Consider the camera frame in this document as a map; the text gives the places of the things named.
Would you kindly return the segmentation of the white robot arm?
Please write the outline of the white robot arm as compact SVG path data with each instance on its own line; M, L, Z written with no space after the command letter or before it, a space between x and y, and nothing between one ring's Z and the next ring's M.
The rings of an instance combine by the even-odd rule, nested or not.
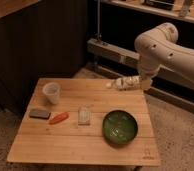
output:
M176 26L166 22L136 37L137 70L141 84L147 89L161 65L194 84L194 49L177 45L178 35Z

